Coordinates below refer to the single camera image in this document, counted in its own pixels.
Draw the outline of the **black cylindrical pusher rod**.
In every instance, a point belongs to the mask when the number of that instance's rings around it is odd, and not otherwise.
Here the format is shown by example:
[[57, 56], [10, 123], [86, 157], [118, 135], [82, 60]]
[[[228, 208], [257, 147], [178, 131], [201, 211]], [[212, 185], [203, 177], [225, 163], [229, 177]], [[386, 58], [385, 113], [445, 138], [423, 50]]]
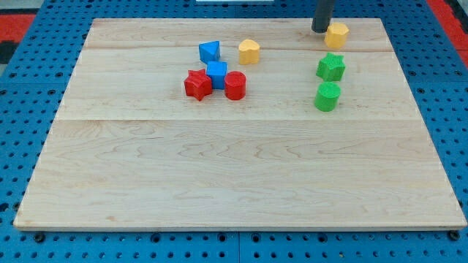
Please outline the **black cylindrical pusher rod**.
[[315, 33], [325, 33], [333, 17], [333, 9], [336, 0], [317, 0], [314, 17], [312, 20], [312, 31]]

